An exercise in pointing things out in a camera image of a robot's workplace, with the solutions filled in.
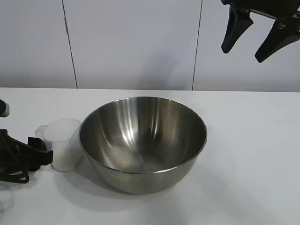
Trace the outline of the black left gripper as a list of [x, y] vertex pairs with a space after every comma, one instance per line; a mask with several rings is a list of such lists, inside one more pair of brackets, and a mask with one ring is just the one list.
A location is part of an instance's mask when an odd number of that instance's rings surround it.
[[[29, 137], [24, 144], [8, 135], [6, 129], [0, 130], [0, 179], [1, 180], [29, 180], [29, 166], [26, 157], [30, 147], [44, 150], [44, 141], [40, 138]], [[51, 164], [53, 151], [37, 151], [38, 164]]]

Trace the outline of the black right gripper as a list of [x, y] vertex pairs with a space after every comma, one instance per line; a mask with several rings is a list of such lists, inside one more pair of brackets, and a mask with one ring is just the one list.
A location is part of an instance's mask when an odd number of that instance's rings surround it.
[[265, 41], [255, 53], [259, 63], [300, 39], [300, 0], [222, 0], [230, 5], [228, 24], [221, 48], [229, 53], [240, 36], [254, 23], [250, 13], [274, 19]]

